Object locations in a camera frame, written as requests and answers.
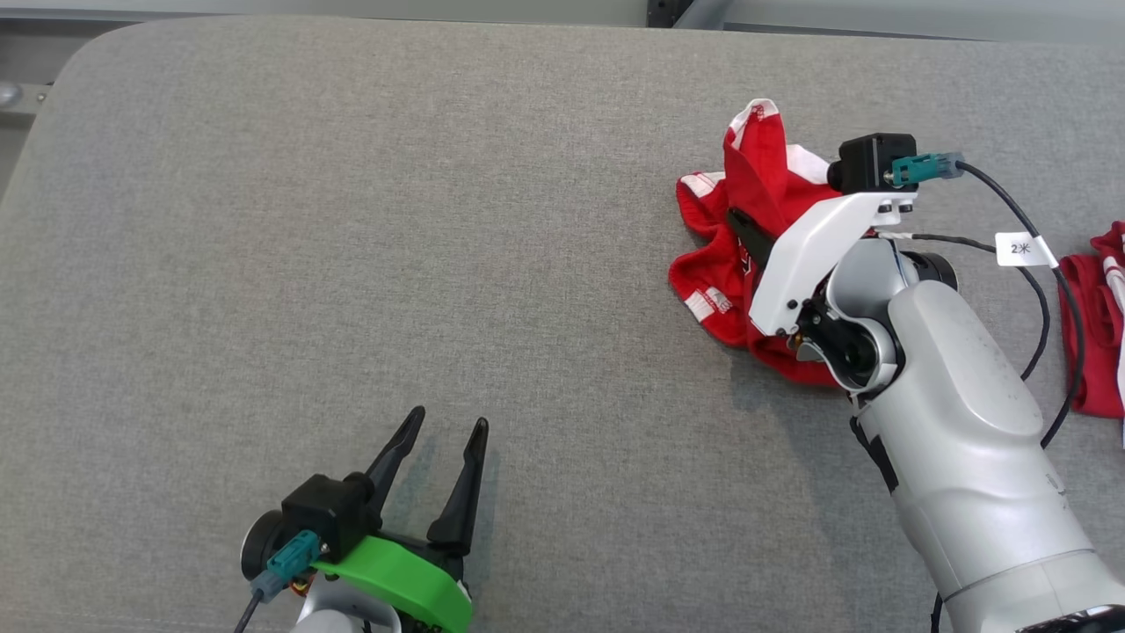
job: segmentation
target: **teal connector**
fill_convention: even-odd
[[[267,561],[266,569],[288,584],[298,573],[315,563],[318,558],[321,558],[321,539],[312,531],[303,530],[292,537],[292,541],[286,543],[280,552]]]
[[[288,580],[267,569],[250,582],[250,595],[253,596],[254,591],[261,591],[262,604],[268,605],[270,600],[277,598],[278,594],[288,586]]]
[[[934,178],[957,178],[964,173],[956,165],[956,162],[962,160],[965,160],[965,156],[960,152],[901,157],[891,162],[891,171],[884,177],[896,187],[917,184]]]

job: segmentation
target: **cable label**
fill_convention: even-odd
[[[1059,265],[1043,236],[1030,233],[997,233],[996,262],[1000,265]]]

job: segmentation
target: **white stripe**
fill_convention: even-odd
[[[1106,271],[1106,284],[1114,295],[1117,309],[1125,313],[1125,274],[1122,274],[1117,260],[1112,256],[1101,260],[1101,268]],[[1125,405],[1125,345],[1117,353],[1117,397]],[[1122,423],[1122,449],[1125,449],[1125,421]]]
[[[711,304],[706,301],[706,298],[704,298],[703,293],[699,290],[693,291],[692,296],[687,297],[687,300],[685,300],[684,304],[686,304],[687,308],[695,315],[696,322],[702,322],[703,319],[706,319],[708,316],[714,314],[714,308],[711,307]]]
[[[785,145],[789,170],[813,184],[828,183],[828,161],[801,145]]]
[[[726,314],[728,309],[734,307],[727,295],[722,293],[722,290],[714,286],[706,289],[706,295],[711,297],[711,301],[714,302],[714,306],[719,308],[719,313],[721,314]]]
[[[750,112],[757,106],[762,106],[762,118],[778,114],[777,106],[770,99],[754,99],[747,103],[746,109],[735,115],[735,119],[730,121],[730,128],[735,130],[735,142],[731,145],[736,150],[742,146],[742,132],[746,129],[746,121],[750,119]]]
[[[708,178],[701,178],[694,173],[688,173],[680,179],[681,182],[687,184],[687,188],[695,193],[696,198],[702,198],[714,190],[714,182]]]
[[[1035,243],[1040,244],[1043,254],[1046,255],[1047,265],[1051,268],[1059,268],[1059,260],[1054,257],[1054,253],[1051,252],[1051,246],[1047,245],[1047,241],[1043,238],[1043,235],[1038,235],[1033,239]]]

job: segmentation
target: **gray table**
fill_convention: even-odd
[[[254,518],[424,404],[390,528],[424,531],[492,421],[475,631],[924,630],[932,585],[843,399],[723,349],[667,286],[695,246],[673,184],[772,97],[821,155],[876,129],[964,151],[1072,252],[1120,217],[1123,62],[321,18],[99,38],[0,205],[0,629],[231,627]],[[916,208],[909,228],[1015,226],[968,179]],[[1034,296],[943,252],[1023,365]],[[1063,372],[1055,336],[1044,409]],[[1119,444],[1076,417],[1051,454],[1123,571]]]

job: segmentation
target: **red cloth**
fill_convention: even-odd
[[[737,207],[776,238],[814,202],[839,195],[828,187],[828,163],[785,144],[781,114],[768,99],[750,101],[735,117],[722,147],[724,172],[698,171],[676,183],[684,223],[709,243],[673,261],[668,281],[720,342],[747,347],[789,380],[835,387],[826,365],[798,362],[785,338],[766,337],[749,323],[756,271],[727,225],[727,210]]]
[[[1090,243],[1098,247],[1097,242],[1102,238],[1094,237]],[[1120,254],[1119,236],[1117,236],[1117,254]],[[1086,329],[1086,363],[1082,368],[1082,382],[1079,386],[1078,396],[1074,398],[1074,410],[1088,416],[1122,419],[1125,417],[1125,407],[1122,407],[1120,395],[1117,392],[1122,314],[1114,301],[1113,292],[1106,286],[1101,256],[1092,254],[1066,255],[1059,262],[1059,269],[1070,281],[1074,298],[1078,299],[1078,311],[1082,318],[1082,327]],[[1074,320],[1061,288],[1059,301],[1062,305],[1060,318],[1066,365],[1073,370],[1078,354],[1078,335],[1074,332]]]
[[[1125,235],[1125,221],[1114,221],[1105,235],[1090,237],[1090,245],[1102,257],[1112,256],[1117,265],[1125,266],[1125,254],[1122,253],[1122,235]]]

